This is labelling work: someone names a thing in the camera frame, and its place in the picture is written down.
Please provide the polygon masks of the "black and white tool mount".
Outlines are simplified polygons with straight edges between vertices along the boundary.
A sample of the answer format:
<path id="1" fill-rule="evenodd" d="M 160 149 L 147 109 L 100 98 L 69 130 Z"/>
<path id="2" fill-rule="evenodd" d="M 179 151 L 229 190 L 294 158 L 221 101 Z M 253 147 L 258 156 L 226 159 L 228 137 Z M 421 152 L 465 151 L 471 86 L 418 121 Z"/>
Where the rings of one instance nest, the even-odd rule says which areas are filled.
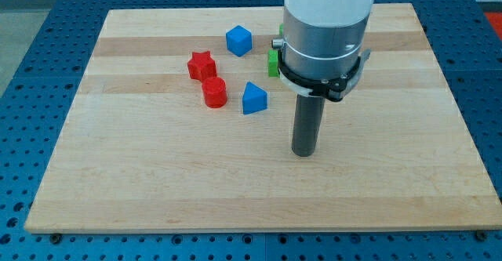
<path id="1" fill-rule="evenodd" d="M 282 60 L 282 51 L 278 51 L 278 72 L 281 81 L 298 95 L 303 97 L 324 98 L 331 102 L 340 102 L 360 81 L 365 62 L 371 50 L 363 51 L 347 73 L 337 78 L 305 78 L 294 73 Z"/>

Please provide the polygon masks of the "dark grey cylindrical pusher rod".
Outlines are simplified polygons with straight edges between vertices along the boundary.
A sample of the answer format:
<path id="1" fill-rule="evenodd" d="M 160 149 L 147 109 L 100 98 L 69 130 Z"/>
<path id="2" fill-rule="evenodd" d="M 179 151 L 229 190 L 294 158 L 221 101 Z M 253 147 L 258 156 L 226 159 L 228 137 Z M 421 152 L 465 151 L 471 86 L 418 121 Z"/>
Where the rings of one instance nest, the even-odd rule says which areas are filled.
<path id="1" fill-rule="evenodd" d="M 308 157 L 315 152 L 324 106 L 324 98 L 297 96 L 291 144 L 294 154 Z"/>

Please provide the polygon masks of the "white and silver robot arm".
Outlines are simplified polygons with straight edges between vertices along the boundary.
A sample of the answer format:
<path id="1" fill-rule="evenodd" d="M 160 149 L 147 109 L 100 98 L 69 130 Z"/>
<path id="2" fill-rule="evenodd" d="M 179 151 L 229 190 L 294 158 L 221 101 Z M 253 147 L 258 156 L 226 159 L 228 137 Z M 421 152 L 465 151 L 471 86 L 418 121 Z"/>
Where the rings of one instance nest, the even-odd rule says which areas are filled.
<path id="1" fill-rule="evenodd" d="M 362 49 L 374 0 L 284 0 L 282 34 L 271 42 L 278 73 L 296 94 L 292 152 L 315 152 L 326 101 L 358 84 L 370 51 Z"/>

